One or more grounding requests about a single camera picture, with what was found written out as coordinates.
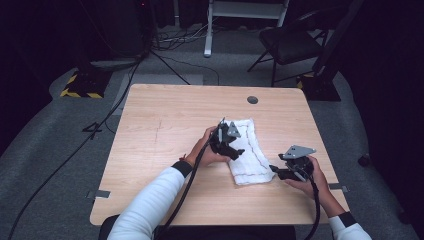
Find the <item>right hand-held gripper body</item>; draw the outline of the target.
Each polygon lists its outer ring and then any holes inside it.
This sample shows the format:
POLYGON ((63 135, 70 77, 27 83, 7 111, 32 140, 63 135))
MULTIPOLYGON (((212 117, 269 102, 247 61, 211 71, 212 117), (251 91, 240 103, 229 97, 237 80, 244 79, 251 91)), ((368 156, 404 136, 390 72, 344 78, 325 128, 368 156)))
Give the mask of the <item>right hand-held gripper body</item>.
POLYGON ((315 153, 314 148, 292 145, 285 153, 286 160, 283 160, 286 169, 283 169, 285 179, 307 182, 313 173, 313 164, 308 159, 308 156, 315 153))

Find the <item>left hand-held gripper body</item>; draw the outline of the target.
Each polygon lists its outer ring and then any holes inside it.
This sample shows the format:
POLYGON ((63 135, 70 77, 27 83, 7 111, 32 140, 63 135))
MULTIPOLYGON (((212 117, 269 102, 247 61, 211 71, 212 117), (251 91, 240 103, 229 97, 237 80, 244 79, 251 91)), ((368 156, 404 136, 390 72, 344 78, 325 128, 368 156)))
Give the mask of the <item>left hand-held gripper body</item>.
POLYGON ((231 153, 237 153, 238 150, 231 147, 230 143, 240 137, 241 133, 235 123, 233 121, 227 123, 225 119, 222 119, 212 132, 209 145, 214 153, 229 157, 231 153))

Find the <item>white towel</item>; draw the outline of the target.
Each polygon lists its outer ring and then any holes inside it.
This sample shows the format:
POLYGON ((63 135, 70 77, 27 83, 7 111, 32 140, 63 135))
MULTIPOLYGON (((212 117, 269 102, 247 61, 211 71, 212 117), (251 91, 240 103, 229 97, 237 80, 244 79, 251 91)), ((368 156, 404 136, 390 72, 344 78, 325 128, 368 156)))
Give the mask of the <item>white towel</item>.
POLYGON ((259 146, 252 119, 235 120, 234 125, 240 133, 230 146, 243 153, 228 163, 236 185, 262 184, 270 182, 275 173, 270 169, 270 162, 259 146))

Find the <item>person's left hand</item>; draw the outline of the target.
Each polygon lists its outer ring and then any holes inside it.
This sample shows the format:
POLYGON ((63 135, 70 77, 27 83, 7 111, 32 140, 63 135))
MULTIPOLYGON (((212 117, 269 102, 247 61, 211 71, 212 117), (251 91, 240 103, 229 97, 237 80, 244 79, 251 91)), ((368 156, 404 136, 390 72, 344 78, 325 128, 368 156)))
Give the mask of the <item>person's left hand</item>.
POLYGON ((191 152, 184 157, 185 162, 189 163, 191 166, 194 166, 196 163, 196 159, 200 155, 200 153, 203 153, 199 162, 200 167, 206 167, 212 163, 230 161, 230 158, 228 156, 223 156, 214 153, 211 147, 209 145, 206 145, 207 140, 215 129, 216 127, 212 126, 205 130, 204 135, 197 141, 197 143, 192 148, 191 152))

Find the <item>person's right hand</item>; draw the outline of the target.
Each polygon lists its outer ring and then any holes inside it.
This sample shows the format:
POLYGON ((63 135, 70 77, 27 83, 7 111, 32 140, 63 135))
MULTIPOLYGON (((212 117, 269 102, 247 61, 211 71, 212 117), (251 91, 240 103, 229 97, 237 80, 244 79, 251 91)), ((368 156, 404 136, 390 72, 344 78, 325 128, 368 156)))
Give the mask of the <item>person's right hand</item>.
MULTIPOLYGON (((312 179, 313 179, 313 181, 316 185, 316 188, 318 189, 319 201, 321 202, 321 204, 324 204, 331 197, 331 192, 328 188, 327 179, 326 179, 324 173, 322 172, 317 159, 312 157, 312 156, 309 156, 308 159, 313 164, 314 170, 313 170, 313 173, 312 173, 312 179)), ((309 183, 309 182, 299 182, 299 181, 294 181, 294 180, 287 180, 286 183, 289 184, 290 186, 302 191, 303 193, 305 193, 311 199, 314 198, 314 190, 313 190, 311 183, 309 183)))

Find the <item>grey tape strip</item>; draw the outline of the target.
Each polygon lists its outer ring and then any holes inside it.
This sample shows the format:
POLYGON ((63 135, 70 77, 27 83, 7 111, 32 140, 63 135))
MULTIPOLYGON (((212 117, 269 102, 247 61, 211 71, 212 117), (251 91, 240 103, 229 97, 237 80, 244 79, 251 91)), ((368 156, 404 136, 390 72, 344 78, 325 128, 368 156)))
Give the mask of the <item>grey tape strip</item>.
POLYGON ((87 199, 97 199, 97 198, 107 199, 109 196, 110 196, 110 192, 104 191, 104 190, 88 191, 86 194, 87 199))
POLYGON ((349 188, 340 183, 330 183, 328 184, 330 190, 341 190, 343 193, 349 192, 349 188))

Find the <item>person's dark lap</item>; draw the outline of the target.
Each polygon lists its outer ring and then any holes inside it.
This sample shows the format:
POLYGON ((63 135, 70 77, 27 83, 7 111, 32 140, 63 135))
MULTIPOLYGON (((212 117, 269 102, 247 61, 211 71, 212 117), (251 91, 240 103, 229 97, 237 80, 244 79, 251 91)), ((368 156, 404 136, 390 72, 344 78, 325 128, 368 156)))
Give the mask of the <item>person's dark lap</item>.
POLYGON ((114 215, 100 228, 98 240, 112 240, 113 231, 133 240, 296 240, 293 226, 174 226, 165 228, 155 219, 114 215))

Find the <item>black yellow-striped stand base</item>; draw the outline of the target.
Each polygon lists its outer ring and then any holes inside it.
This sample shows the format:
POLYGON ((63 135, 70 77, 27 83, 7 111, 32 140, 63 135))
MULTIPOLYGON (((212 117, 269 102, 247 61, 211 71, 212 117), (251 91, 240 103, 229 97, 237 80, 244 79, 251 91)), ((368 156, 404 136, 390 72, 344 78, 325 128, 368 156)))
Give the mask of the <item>black yellow-striped stand base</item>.
POLYGON ((298 76, 296 86, 303 91, 308 101, 339 102, 341 100, 332 82, 323 81, 320 77, 311 74, 298 76))
POLYGON ((101 99, 105 96, 111 76, 112 73, 107 71, 95 71, 94 73, 75 71, 60 96, 101 99))

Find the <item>black folding chair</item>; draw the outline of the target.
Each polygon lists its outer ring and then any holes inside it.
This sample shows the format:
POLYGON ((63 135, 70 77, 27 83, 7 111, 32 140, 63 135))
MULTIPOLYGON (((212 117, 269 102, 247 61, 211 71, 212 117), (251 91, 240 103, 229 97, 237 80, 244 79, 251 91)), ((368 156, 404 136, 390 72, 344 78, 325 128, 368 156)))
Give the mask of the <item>black folding chair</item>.
POLYGON ((291 23, 261 31, 259 40, 265 51, 248 68, 248 72, 259 63, 271 61, 271 86, 288 80, 288 77, 276 78, 277 66, 319 57, 324 51, 330 30, 340 19, 338 11, 338 7, 313 10, 291 23))

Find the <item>white metal desk frame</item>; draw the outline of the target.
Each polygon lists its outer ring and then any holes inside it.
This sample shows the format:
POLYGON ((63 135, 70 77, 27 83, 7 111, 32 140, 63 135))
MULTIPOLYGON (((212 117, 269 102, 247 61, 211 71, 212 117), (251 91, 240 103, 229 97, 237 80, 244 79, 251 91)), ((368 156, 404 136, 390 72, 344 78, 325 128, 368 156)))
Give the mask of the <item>white metal desk frame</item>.
POLYGON ((208 58, 212 55, 213 21, 215 17, 235 17, 253 19, 276 20, 278 26, 282 26, 290 0, 282 0, 281 3, 260 3, 230 0, 208 0, 207 33, 203 55, 208 58))

